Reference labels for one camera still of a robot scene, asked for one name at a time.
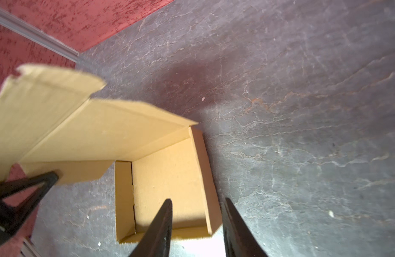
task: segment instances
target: gray floor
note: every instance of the gray floor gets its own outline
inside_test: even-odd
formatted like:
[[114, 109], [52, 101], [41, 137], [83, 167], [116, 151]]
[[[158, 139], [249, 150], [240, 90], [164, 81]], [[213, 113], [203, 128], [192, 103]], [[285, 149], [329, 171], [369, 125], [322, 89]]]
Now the gray floor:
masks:
[[[106, 79], [96, 97], [200, 121], [220, 198], [271, 257], [395, 256], [395, 1], [176, 0], [77, 69]], [[113, 184], [53, 189], [41, 254], [127, 256]], [[222, 231], [171, 248], [222, 256]]]

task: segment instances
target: red wall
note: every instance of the red wall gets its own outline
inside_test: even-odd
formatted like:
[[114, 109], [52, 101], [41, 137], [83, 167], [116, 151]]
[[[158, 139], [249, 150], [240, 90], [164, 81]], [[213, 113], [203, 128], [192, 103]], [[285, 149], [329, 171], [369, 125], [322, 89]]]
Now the red wall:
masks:
[[23, 63], [45, 63], [74, 68], [75, 63], [0, 26], [0, 87], [16, 67]]
[[83, 52], [173, 0], [0, 0], [0, 7]]

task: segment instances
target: gray metal strip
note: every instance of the gray metal strip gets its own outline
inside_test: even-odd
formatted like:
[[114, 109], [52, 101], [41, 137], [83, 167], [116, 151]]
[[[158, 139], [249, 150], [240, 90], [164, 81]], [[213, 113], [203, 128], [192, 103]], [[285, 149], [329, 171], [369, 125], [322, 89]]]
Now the gray metal strip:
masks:
[[79, 52], [0, 8], [0, 25], [76, 62]]

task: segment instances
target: red textured panel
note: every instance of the red textured panel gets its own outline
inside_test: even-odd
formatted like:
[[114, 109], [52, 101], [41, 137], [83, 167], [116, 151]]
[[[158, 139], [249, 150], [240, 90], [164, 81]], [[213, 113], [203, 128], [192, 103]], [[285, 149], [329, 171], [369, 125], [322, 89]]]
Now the red textured panel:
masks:
[[0, 87], [23, 63], [45, 63], [74, 68], [75, 63], [29, 39], [0, 26]]
[[[10, 74], [16, 74], [16, 67], [23, 63], [45, 63], [61, 67], [74, 68], [74, 62], [0, 26], [0, 87], [3, 80]], [[10, 170], [9, 180], [24, 178], [25, 174], [19, 165]], [[18, 205], [32, 193], [33, 189], [22, 191], [9, 197], [6, 203]], [[23, 245], [23, 238], [30, 236], [35, 225], [37, 208], [15, 237], [0, 247], [0, 257], [18, 257]]]
[[0, 0], [0, 7], [79, 52], [173, 0]]

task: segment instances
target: yellow cardboard box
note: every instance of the yellow cardboard box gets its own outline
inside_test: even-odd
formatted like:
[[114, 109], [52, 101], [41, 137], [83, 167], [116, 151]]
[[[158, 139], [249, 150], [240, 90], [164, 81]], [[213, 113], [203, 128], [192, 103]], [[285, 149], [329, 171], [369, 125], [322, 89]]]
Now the yellow cardboard box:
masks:
[[166, 198], [173, 238], [222, 223], [197, 122], [144, 102], [90, 99], [105, 83], [73, 69], [26, 64], [0, 92], [0, 181], [19, 162], [58, 184], [100, 178], [115, 162], [116, 239], [139, 241]]

